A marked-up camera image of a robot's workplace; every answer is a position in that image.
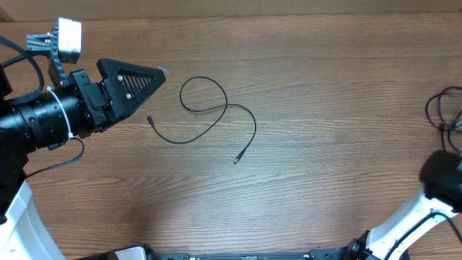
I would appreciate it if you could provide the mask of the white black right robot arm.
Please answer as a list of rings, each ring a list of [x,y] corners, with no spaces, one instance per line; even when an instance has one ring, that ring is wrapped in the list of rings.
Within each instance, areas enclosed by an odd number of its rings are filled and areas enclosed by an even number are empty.
[[[461,213],[461,156],[433,152],[419,174],[416,193],[383,224],[349,245],[343,259],[405,259],[407,250],[441,222]]]

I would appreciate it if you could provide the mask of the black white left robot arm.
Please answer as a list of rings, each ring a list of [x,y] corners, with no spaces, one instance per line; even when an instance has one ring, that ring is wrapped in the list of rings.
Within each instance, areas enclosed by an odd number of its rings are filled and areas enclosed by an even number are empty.
[[[40,215],[31,179],[75,163],[85,151],[84,138],[132,116],[166,81],[162,68],[109,58],[97,68],[98,82],[74,70],[67,86],[1,107],[2,259],[64,259]]]

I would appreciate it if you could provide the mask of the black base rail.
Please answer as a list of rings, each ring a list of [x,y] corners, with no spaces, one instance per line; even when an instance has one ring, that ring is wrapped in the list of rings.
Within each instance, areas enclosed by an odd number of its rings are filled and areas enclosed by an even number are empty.
[[[315,259],[358,259],[358,254],[364,246],[357,239],[346,246],[330,249],[312,249],[305,253],[224,253],[190,255],[187,253],[155,253],[148,245],[139,247],[141,253],[134,256],[117,256],[115,251],[93,254],[78,258],[78,260],[103,259],[147,259],[147,260],[315,260]]]

